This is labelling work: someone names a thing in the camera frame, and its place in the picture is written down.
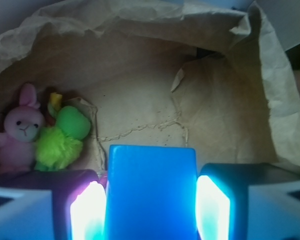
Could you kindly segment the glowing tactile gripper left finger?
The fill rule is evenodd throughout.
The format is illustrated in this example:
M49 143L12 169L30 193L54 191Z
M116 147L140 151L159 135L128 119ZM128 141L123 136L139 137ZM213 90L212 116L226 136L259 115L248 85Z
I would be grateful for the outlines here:
M56 240L72 238L70 206L94 181L98 182L99 177L92 169L34 170L0 174L0 187L51 191L53 230Z

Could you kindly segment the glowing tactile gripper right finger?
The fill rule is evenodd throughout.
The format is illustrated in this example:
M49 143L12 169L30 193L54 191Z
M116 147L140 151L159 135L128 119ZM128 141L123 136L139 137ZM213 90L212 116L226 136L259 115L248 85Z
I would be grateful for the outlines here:
M300 166L208 163L196 190L201 240L300 240Z

